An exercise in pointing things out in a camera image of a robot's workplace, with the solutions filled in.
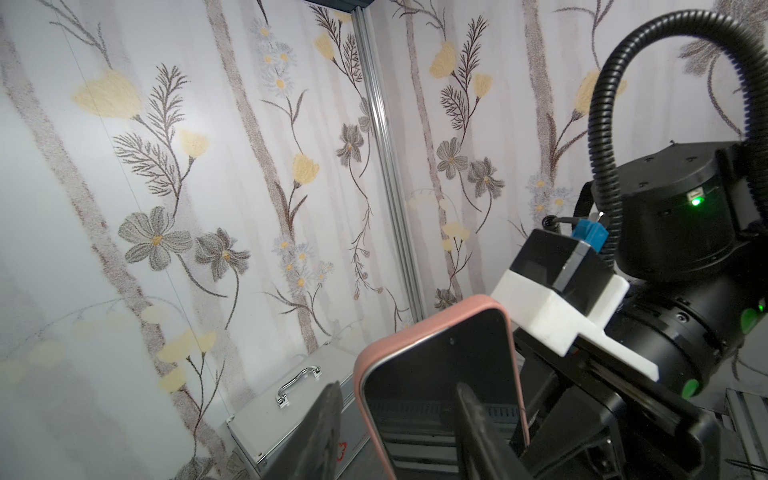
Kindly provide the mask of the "silver aluminium first aid case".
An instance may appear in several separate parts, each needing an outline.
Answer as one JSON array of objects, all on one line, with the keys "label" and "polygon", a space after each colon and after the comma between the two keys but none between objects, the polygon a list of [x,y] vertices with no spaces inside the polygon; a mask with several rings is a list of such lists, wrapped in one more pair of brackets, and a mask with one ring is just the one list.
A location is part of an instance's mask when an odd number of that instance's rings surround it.
[{"label": "silver aluminium first aid case", "polygon": [[365,342],[351,335],[322,346],[227,420],[250,478],[263,478],[325,385],[334,382],[343,399],[335,475],[346,470],[369,440],[353,382],[354,363],[364,348]]}]

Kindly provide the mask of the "black phone with pink edge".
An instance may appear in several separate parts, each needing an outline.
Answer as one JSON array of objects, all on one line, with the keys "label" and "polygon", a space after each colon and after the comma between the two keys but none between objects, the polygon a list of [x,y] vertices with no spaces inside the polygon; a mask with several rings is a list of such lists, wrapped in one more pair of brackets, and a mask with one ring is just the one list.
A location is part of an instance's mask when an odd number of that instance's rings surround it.
[{"label": "black phone with pink edge", "polygon": [[525,418],[513,327],[475,295],[376,341],[358,356],[354,389],[391,479],[460,479],[454,394],[467,384],[513,450]]}]

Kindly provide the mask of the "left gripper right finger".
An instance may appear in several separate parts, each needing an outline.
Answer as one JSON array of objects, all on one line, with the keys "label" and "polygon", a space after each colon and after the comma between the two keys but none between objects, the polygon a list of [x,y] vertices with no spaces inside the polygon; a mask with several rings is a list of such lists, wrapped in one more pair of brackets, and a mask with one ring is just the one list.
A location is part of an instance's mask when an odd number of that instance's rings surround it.
[{"label": "left gripper right finger", "polygon": [[501,437],[474,391],[462,382],[455,389],[454,416],[460,479],[533,478]]}]

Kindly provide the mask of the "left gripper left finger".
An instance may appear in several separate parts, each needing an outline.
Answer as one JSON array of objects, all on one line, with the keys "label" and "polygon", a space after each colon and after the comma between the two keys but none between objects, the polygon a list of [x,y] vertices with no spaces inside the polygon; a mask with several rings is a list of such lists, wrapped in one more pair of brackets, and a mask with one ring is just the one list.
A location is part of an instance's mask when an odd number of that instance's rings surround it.
[{"label": "left gripper left finger", "polygon": [[263,479],[334,479],[342,407],[340,384],[326,385]]}]

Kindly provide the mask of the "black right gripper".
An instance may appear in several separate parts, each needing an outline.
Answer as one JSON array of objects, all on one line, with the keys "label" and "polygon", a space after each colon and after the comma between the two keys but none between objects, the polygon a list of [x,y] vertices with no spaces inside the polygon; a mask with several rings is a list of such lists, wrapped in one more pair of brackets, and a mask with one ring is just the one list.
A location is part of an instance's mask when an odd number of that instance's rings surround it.
[{"label": "black right gripper", "polygon": [[561,357],[517,330],[536,479],[719,479],[722,428],[586,340]]}]

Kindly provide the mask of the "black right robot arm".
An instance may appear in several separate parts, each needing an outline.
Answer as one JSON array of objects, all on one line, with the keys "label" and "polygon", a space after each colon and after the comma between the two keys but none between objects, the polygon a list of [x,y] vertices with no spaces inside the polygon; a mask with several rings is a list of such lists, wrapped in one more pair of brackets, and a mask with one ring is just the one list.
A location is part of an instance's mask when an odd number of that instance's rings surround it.
[{"label": "black right robot arm", "polygon": [[621,165],[619,269],[633,277],[607,336],[654,363],[651,382],[578,337],[564,356],[520,331],[536,479],[743,479],[766,472],[737,427],[692,399],[767,304],[767,239],[741,145],[675,144]]}]

